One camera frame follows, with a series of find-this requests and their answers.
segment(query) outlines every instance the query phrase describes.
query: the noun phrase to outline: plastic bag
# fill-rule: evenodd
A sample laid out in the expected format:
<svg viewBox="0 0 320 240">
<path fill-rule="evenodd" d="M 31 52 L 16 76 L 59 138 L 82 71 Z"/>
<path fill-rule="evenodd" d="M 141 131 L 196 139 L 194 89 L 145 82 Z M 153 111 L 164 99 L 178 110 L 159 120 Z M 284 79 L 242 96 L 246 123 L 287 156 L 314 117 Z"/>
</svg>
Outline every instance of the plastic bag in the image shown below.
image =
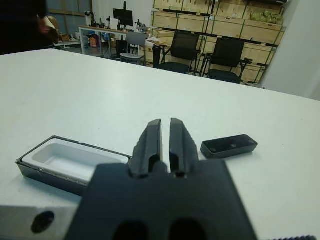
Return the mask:
<svg viewBox="0 0 320 240">
<path fill-rule="evenodd" d="M 284 24 L 284 18 L 280 14 L 273 13 L 270 11 L 263 11 L 263 12 L 252 11 L 250 14 L 250 20 L 269 23 L 269 24 L 277 24 L 277 25 Z"/>
</svg>

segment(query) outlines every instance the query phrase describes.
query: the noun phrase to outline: small black box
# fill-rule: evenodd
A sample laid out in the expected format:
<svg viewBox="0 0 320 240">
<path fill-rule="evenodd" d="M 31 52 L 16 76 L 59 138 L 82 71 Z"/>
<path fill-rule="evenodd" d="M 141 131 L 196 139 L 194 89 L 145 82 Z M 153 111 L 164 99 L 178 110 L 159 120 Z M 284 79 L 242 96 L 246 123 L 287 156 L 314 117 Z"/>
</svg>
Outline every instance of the small black box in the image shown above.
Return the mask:
<svg viewBox="0 0 320 240">
<path fill-rule="evenodd" d="M 230 136 L 203 141 L 201 152 L 207 159 L 224 159 L 231 156 L 249 153 L 255 150 L 258 143 L 248 135 Z"/>
</svg>

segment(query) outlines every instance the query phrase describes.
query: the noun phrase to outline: screw hole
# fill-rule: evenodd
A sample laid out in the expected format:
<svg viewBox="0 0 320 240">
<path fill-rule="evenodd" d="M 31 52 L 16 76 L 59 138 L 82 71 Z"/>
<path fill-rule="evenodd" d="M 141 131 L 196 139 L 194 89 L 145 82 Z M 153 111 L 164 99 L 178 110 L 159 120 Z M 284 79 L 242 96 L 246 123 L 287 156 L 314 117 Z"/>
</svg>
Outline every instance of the screw hole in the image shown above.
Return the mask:
<svg viewBox="0 0 320 240">
<path fill-rule="evenodd" d="M 170 228 L 169 240 L 206 240 L 201 225 L 193 219 L 179 219 Z"/>
<path fill-rule="evenodd" d="M 37 215 L 31 225 L 31 231 L 39 234 L 47 230 L 55 220 L 55 214 L 52 211 L 45 211 Z"/>
<path fill-rule="evenodd" d="M 147 240 L 147 227 L 140 221 L 123 222 L 117 229 L 113 240 Z"/>
</svg>

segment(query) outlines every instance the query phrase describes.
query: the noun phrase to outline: desk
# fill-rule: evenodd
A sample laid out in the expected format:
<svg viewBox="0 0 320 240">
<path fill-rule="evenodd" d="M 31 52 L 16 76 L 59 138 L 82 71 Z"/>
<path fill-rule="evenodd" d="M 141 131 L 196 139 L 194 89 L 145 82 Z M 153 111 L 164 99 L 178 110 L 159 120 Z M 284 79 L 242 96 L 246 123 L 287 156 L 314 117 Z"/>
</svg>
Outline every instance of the desk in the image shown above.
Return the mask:
<svg viewBox="0 0 320 240">
<path fill-rule="evenodd" d="M 15 164 L 52 135 L 131 155 L 162 119 L 168 164 L 174 117 L 199 151 L 240 134 L 259 143 L 226 161 L 258 239 L 320 239 L 320 101 L 55 49 L 2 55 L 0 72 L 0 205 L 78 205 Z"/>
<path fill-rule="evenodd" d="M 101 33 L 107 33 L 107 34 L 118 34 L 121 36 L 126 36 L 127 31 L 118 31 L 118 30 L 112 30 L 112 29 L 106 29 L 106 28 L 101 28 L 101 27 L 91 27 L 91 26 L 79 26 L 79 33 L 80 33 L 80 42 L 81 42 L 81 49 L 82 49 L 82 54 L 85 53 L 85 44 L 84 44 L 84 38 L 82 35 L 82 30 L 87 30 L 87 31 L 96 31 L 99 33 L 99 41 L 100 41 L 100 51 L 101 55 L 103 56 L 103 49 L 102 49 L 102 35 Z M 111 38 L 109 38 L 109 52 L 110 52 L 110 57 L 112 56 L 111 52 Z"/>
</svg>

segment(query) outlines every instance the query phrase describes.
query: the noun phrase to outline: rectangular container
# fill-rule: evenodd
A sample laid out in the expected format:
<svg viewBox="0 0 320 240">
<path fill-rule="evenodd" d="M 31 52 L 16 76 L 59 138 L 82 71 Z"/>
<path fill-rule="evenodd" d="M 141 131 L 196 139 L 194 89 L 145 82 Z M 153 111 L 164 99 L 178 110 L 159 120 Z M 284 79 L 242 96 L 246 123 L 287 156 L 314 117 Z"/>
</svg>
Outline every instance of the rectangular container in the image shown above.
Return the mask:
<svg viewBox="0 0 320 240">
<path fill-rule="evenodd" d="M 131 157 L 89 144 L 52 136 L 20 157 L 22 175 L 55 188 L 83 195 L 99 164 L 126 164 Z"/>
</svg>

